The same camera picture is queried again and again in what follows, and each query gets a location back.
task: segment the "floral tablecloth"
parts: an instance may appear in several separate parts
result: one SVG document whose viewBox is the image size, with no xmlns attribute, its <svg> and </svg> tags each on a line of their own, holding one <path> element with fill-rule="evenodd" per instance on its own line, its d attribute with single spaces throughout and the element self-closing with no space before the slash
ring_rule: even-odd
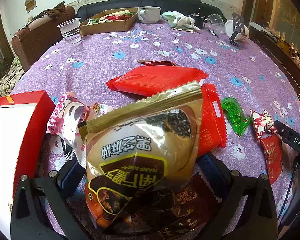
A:
<svg viewBox="0 0 300 240">
<path fill-rule="evenodd" d="M 127 32 L 85 36 L 73 45 L 66 45 L 62 40 L 24 74 L 12 94 L 46 90 L 56 103 L 64 92 L 74 91 L 77 98 L 89 104 L 98 101 L 120 107 L 139 97 L 111 91 L 106 81 L 140 66 L 137 60 L 168 60 L 210 73 L 205 82 L 215 84 L 220 99 L 236 98 L 245 115 L 250 114 L 250 108 L 258 113 L 266 109 L 274 119 L 300 133 L 300 102 L 285 75 L 251 40 L 246 41 L 245 49 L 241 51 L 226 44 L 225 38 L 222 35 L 214 37 L 206 30 L 201 33 L 175 31 L 166 21 L 160 21 L 154 25 L 135 23 Z M 256 141 L 252 125 L 241 138 L 235 135 L 228 122 L 226 128 L 226 148 L 215 149 L 214 155 L 230 170 L 237 169 L 243 175 L 258 177 L 266 173 L 263 149 Z M 291 148 L 284 148 L 282 172 L 272 185 L 277 212 L 287 192 L 295 156 Z M 65 161 L 60 138 L 46 135 L 37 175 L 45 176 L 50 170 L 59 170 Z M 83 178 L 74 196 L 67 201 L 93 236 L 110 239 L 96 232 L 90 222 L 84 199 L 85 182 L 86 178 Z M 291 190 L 286 208 L 292 195 Z M 227 232 L 234 229 L 244 202 L 243 198 Z M 49 205 L 45 207 L 54 229 L 62 232 Z M 183 238 L 192 239 L 196 233 L 195 230 Z"/>
</svg>

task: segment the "green candy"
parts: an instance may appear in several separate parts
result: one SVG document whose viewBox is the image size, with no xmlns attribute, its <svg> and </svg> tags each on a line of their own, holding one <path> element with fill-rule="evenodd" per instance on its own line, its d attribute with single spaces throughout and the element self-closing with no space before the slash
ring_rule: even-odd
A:
<svg viewBox="0 0 300 240">
<path fill-rule="evenodd" d="M 221 107 L 231 123 L 235 134 L 240 137 L 251 122 L 251 117 L 245 117 L 241 106 L 235 98 L 224 98 L 221 100 Z"/>
</svg>

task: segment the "cardboard box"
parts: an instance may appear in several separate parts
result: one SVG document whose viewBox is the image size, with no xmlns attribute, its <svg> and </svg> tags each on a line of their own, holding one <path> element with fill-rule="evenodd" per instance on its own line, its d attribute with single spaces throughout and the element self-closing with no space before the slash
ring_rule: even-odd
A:
<svg viewBox="0 0 300 240">
<path fill-rule="evenodd" d="M 129 10 L 129 12 L 135 13 L 135 15 L 129 18 L 128 20 L 120 20 L 120 21 L 112 21 L 112 22 L 88 25 L 88 21 L 90 19 L 99 19 L 105 15 L 114 12 L 124 11 L 124 10 Z M 106 10 L 82 22 L 80 24 L 80 35 L 85 36 L 85 35 L 91 35 L 97 33 L 126 32 L 127 30 L 130 29 L 130 27 L 137 19 L 138 19 L 138 8 L 120 8 L 120 9 Z"/>
</svg>

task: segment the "mug handle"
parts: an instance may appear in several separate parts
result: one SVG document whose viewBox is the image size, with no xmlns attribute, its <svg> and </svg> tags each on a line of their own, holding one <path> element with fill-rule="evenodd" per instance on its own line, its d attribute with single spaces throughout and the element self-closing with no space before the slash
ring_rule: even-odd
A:
<svg viewBox="0 0 300 240">
<path fill-rule="evenodd" d="M 147 19 L 147 15 L 148 14 L 148 11 L 147 10 L 141 10 L 140 11 L 140 16 L 141 16 L 141 18 L 143 18 L 144 20 L 146 20 Z"/>
</svg>

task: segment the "black cable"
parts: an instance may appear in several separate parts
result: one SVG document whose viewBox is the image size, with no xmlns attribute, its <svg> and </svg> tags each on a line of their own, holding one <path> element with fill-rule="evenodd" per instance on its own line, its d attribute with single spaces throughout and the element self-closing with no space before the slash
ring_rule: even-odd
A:
<svg viewBox="0 0 300 240">
<path fill-rule="evenodd" d="M 296 169 L 298 169 L 299 166 L 300 166 L 300 156 L 298 155 L 293 160 L 293 172 L 292 172 L 292 176 L 291 176 L 291 180 L 290 180 L 290 184 L 289 184 L 289 187 L 288 187 L 288 191 L 287 191 L 286 197 L 284 199 L 282 208 L 281 208 L 280 213 L 279 213 L 278 218 L 277 218 L 278 221 L 279 221 L 279 218 L 281 217 L 282 212 L 284 210 L 284 207 L 285 207 L 285 205 L 286 205 L 286 203 L 288 201 L 289 192 L 290 192 L 290 189 L 291 189 L 291 186 L 292 186 L 292 183 L 293 183 L 293 178 L 294 178 L 294 175 L 296 173 Z"/>
</svg>

